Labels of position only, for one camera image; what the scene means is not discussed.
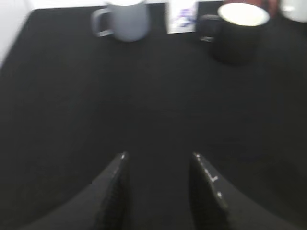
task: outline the black mug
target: black mug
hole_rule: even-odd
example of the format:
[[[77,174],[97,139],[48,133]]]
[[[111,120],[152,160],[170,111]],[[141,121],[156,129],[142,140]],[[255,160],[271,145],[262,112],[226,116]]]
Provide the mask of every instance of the black mug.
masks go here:
[[[202,41],[213,42],[211,53],[217,60],[241,65],[254,59],[269,19],[270,15],[258,6],[229,3],[218,9],[218,15],[200,17],[197,31]]]

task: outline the black tabletop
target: black tabletop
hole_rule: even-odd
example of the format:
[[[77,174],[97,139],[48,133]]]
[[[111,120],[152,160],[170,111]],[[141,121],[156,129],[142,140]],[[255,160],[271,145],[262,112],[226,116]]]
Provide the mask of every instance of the black tabletop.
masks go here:
[[[220,3],[200,4],[200,14]],[[307,227],[307,28],[281,17],[257,59],[215,61],[194,33],[96,38],[97,8],[34,11],[0,72],[1,229],[45,215],[120,152],[131,156],[133,229],[189,229],[199,151],[240,191]]]

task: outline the mug rim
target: mug rim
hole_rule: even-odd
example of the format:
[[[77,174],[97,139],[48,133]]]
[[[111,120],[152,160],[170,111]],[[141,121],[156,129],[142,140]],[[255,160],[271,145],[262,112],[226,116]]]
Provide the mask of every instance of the mug rim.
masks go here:
[[[225,17],[225,15],[223,15],[222,11],[225,9],[225,7],[229,7],[229,5],[234,5],[234,6],[240,6],[240,7],[248,7],[249,9],[257,9],[260,14],[263,15],[263,20],[261,20],[260,23],[257,23],[257,24],[245,24],[245,23],[236,23],[232,20],[230,20],[229,18]],[[255,26],[260,26],[260,25],[264,25],[266,24],[269,20],[270,20],[270,15],[268,12],[266,12],[263,8],[259,7],[259,6],[256,6],[256,5],[253,5],[253,4],[249,4],[249,3],[240,3],[240,2],[233,2],[233,3],[227,3],[227,4],[224,4],[222,6],[219,7],[218,9],[218,15],[224,19],[225,21],[231,23],[231,24],[235,24],[235,25],[240,25],[240,26],[248,26],[248,27],[255,27]]]
[[[119,4],[118,2],[116,2],[118,0],[106,0],[106,3],[108,5],[113,5],[113,6],[134,6],[134,5],[138,5],[141,2],[145,1],[145,0],[130,0],[129,4]]]

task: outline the white box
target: white box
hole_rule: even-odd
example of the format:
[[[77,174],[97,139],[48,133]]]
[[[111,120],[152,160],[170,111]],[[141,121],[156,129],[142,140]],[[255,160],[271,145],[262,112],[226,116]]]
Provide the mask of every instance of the white box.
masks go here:
[[[169,34],[195,31],[198,1],[169,0],[165,7],[165,23]]]

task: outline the cup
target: cup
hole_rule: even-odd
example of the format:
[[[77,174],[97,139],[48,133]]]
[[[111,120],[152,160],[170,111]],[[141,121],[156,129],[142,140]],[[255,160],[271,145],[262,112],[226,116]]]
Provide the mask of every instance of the cup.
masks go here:
[[[246,3],[229,3],[218,15],[204,15],[198,22],[202,41],[213,42],[212,55],[229,64],[246,64],[255,57],[261,32],[269,21],[262,8]]]
[[[283,0],[280,9],[284,17],[292,21],[307,23],[307,0]]]
[[[109,29],[100,31],[102,15],[108,13]],[[111,0],[107,8],[92,14],[92,30],[97,37],[113,35],[124,42],[142,39],[149,31],[149,16],[145,0]]]
[[[273,17],[277,13],[279,0],[225,0],[228,3],[248,3],[259,6],[269,12],[270,16]]]

